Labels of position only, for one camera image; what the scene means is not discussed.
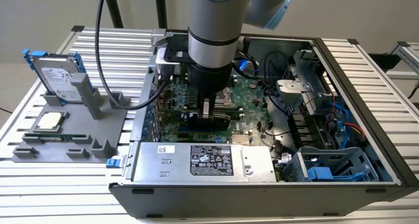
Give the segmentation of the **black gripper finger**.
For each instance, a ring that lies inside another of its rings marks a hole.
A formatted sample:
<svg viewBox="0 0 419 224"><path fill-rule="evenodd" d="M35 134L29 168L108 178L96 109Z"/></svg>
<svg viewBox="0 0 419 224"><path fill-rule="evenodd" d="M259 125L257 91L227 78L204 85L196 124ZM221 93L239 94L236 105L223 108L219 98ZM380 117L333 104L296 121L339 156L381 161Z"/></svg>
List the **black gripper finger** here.
<svg viewBox="0 0 419 224"><path fill-rule="evenodd" d="M203 98L199 106L197 127L201 130L212 130L213 128L213 104L209 98Z"/></svg>

